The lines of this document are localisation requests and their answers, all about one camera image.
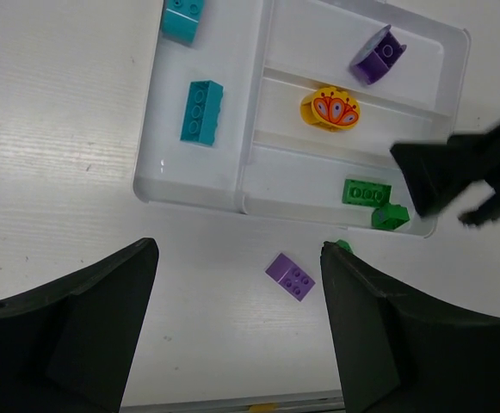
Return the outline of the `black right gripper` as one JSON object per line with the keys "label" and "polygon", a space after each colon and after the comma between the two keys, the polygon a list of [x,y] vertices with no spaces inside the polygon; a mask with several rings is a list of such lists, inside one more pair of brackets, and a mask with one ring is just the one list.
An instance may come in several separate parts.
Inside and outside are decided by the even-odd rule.
{"label": "black right gripper", "polygon": [[480,227],[500,219],[500,123],[482,133],[455,133],[445,143],[397,142],[390,153],[420,217],[439,214],[473,182],[486,182],[493,195],[459,221]]}

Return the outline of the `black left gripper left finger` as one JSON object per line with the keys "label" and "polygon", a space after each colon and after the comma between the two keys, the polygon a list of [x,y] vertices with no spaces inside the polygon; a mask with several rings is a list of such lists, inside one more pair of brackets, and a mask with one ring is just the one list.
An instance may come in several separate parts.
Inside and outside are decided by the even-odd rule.
{"label": "black left gripper left finger", "polygon": [[0,412],[117,412],[157,272],[150,237],[0,299]]}

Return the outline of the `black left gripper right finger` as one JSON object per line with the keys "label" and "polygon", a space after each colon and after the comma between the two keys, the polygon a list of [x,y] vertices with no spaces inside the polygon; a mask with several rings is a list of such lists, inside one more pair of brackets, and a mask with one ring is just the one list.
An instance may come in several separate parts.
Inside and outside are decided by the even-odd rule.
{"label": "black left gripper right finger", "polygon": [[500,412],[500,317],[434,298],[335,243],[321,274],[348,412]]}

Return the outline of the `small green lego brick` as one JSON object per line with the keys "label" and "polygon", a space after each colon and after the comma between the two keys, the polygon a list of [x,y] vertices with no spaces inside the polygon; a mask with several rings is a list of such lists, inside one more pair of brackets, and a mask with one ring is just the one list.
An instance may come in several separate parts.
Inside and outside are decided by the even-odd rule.
{"label": "small green lego brick", "polygon": [[371,226],[382,231],[395,231],[409,221],[410,215],[405,206],[386,203],[373,211]]}

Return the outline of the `green long lego brick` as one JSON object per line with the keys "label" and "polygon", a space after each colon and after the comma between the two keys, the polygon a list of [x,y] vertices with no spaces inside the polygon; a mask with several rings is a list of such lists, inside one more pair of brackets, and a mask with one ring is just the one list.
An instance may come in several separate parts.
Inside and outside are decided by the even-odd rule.
{"label": "green long lego brick", "polygon": [[342,203],[359,207],[380,208],[389,202],[392,186],[388,184],[346,179]]}

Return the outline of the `yellow butterfly lego brick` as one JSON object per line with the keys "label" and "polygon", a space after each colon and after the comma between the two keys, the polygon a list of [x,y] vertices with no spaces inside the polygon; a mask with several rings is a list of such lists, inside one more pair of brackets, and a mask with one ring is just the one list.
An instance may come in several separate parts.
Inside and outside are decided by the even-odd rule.
{"label": "yellow butterfly lego brick", "polygon": [[350,130],[361,118],[358,101],[336,87],[324,87],[306,96],[299,111],[306,124],[329,132]]}

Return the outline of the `purple flower lego brick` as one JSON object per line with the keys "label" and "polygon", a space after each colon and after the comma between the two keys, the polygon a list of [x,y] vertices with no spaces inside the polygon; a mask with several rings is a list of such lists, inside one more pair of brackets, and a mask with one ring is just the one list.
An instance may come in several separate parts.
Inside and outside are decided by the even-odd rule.
{"label": "purple flower lego brick", "polygon": [[352,59],[349,69],[365,85],[377,83],[399,61],[407,45],[392,34],[392,26],[383,27],[371,37]]}

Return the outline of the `purple curved lego brick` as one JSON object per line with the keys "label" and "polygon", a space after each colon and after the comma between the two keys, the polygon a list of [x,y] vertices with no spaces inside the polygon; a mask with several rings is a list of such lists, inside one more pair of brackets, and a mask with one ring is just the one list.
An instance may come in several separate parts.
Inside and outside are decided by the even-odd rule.
{"label": "purple curved lego brick", "polygon": [[314,279],[284,253],[279,253],[265,268],[265,273],[284,291],[301,302],[314,288]]}

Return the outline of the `teal long lego brick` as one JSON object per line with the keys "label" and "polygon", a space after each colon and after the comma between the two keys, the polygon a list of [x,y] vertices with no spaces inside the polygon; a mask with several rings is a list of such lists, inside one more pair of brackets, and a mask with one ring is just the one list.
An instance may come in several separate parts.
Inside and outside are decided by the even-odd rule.
{"label": "teal long lego brick", "polygon": [[223,86],[211,80],[191,82],[180,140],[211,147],[218,127]]}

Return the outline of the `teal curved lego brick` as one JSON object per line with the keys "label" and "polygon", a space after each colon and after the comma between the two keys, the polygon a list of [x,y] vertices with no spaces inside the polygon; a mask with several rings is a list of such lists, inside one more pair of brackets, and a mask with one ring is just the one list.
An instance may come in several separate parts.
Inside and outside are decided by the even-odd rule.
{"label": "teal curved lego brick", "polygon": [[172,40],[191,46],[201,14],[204,0],[167,0],[161,21],[162,33]]}

